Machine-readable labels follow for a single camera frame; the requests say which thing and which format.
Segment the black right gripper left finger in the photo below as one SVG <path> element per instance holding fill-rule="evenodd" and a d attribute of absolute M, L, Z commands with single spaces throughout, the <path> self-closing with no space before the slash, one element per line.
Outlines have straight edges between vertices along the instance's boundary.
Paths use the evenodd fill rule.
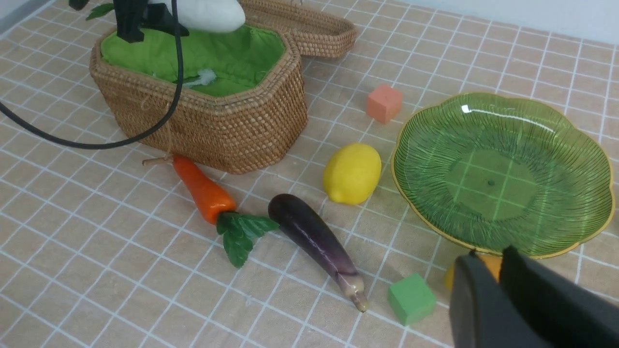
<path fill-rule="evenodd" d="M 456 259 L 449 319 L 456 348 L 548 348 L 529 328 L 484 262 Z"/>

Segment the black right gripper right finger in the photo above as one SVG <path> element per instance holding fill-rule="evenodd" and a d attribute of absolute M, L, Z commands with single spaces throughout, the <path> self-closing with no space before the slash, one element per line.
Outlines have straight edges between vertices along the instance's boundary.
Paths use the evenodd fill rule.
<path fill-rule="evenodd" d="M 499 283 L 520 316 L 555 348 L 616 348 L 618 308 L 514 246 L 502 251 Z"/>

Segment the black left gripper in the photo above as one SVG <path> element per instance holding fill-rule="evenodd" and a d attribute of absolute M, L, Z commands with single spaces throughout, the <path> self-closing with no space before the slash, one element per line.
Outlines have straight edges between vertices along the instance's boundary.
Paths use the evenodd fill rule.
<path fill-rule="evenodd" d="M 114 13 L 117 24 L 117 36 L 128 43 L 144 41 L 141 29 L 154 29 L 173 37 L 175 27 L 179 26 L 179 36 L 187 37 L 190 33 L 182 26 L 178 17 L 173 15 L 172 6 L 153 0 L 113 0 L 102 3 L 90 10 L 86 21 Z"/>

